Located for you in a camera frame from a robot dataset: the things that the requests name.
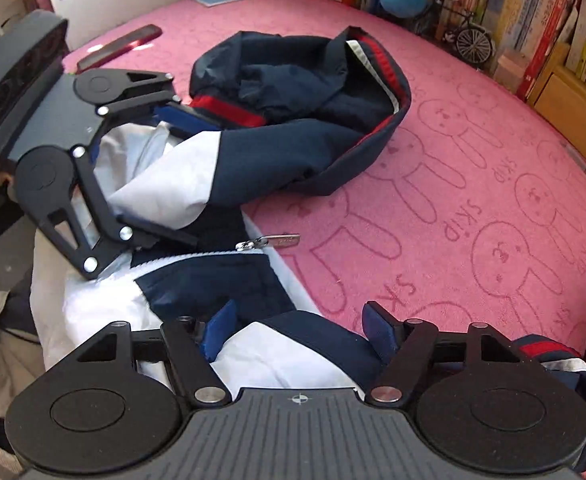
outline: bicycle wheel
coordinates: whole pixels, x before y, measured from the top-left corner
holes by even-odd
[[[455,36],[455,49],[460,57],[473,66],[484,64],[493,54],[493,42],[486,30],[469,25]]]

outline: clothing pile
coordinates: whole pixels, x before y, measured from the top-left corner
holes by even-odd
[[[179,316],[212,323],[233,304],[228,338],[209,359],[234,398],[251,386],[363,395],[389,352],[324,319],[273,248],[250,248],[263,233],[240,206],[277,189],[330,194],[367,168],[407,113],[406,78],[358,28],[333,40],[241,32],[195,63],[191,96],[224,129],[182,140],[166,123],[126,124],[103,137],[94,172],[115,213],[183,230],[197,249],[164,240],[86,282],[38,232],[30,308],[45,367],[115,320],[132,330]],[[73,206],[96,241],[81,194]],[[541,336],[516,343],[586,399],[586,362],[574,350]],[[140,369],[169,385],[162,364]],[[11,384],[14,395],[22,383]]]

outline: pink carpet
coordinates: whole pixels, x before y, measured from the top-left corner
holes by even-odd
[[[586,177],[523,103],[437,47],[329,0],[183,0],[87,47],[146,23],[163,36],[109,66],[171,72],[182,96],[193,62],[238,30],[334,36],[358,25],[403,69],[413,104],[365,174],[329,197],[277,194],[246,207],[265,234],[302,235],[282,255],[327,317],[361,330],[361,306],[376,300],[444,330],[483,320],[511,338],[535,332],[584,349]]]

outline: wooden drawer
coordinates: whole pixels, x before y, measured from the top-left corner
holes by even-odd
[[[586,99],[582,92],[553,74],[534,108],[586,159]]]

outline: zipper pull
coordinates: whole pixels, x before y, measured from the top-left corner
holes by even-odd
[[[238,252],[250,251],[252,249],[263,249],[273,247],[275,249],[284,249],[285,247],[294,247],[299,243],[300,235],[270,235],[261,236],[248,242],[240,242],[235,246]]]

